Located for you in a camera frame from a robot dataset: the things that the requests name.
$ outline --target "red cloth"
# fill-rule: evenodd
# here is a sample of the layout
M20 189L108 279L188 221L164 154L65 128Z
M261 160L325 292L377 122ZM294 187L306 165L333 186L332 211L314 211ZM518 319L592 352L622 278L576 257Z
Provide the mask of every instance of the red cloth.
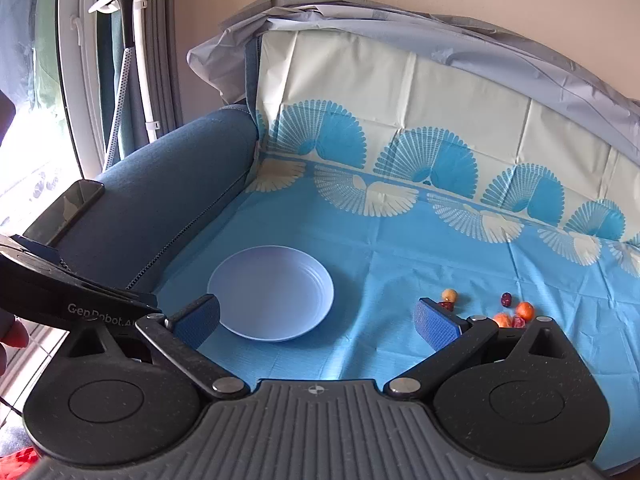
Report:
M26 447L0 458L0 480L16 480L38 461L33 447Z

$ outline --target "blue plate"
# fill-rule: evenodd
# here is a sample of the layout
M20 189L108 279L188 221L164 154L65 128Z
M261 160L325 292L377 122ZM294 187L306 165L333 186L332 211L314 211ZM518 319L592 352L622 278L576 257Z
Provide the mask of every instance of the blue plate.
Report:
M286 341L320 323L334 301L334 282L315 258L297 249L261 246L229 256L207 292L220 302L220 323L256 341Z

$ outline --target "finger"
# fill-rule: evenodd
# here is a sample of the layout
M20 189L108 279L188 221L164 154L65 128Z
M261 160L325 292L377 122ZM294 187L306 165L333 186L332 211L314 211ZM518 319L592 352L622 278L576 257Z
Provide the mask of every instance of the finger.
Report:
M7 332L0 341L9 346L15 346L16 348L25 348L25 346L29 344L29 333L22 322L16 319L14 324L11 325L9 332Z
M4 374L6 370L6 350L4 346L0 345L0 375Z

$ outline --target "gray cover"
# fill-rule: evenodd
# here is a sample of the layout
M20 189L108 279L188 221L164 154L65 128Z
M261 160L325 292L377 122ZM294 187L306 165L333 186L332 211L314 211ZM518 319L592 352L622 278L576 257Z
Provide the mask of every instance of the gray cover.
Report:
M187 56L227 102L244 96L244 45L267 30L332 28L367 36L500 83L580 124L640 165L640 107L585 68L514 32L367 0L258 0Z
M604 480L586 463L542 473L500 470L445 441L416 402L373 381L263 381L217 402L178 447L121 470L79 470L53 459L25 480L362 479Z

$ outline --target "phone screen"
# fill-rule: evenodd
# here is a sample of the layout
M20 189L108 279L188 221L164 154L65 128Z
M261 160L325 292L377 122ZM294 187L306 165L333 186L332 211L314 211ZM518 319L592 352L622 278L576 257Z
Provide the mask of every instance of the phone screen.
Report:
M89 206L104 193L104 185L95 180L78 180L47 207L23 236L41 244L55 246Z

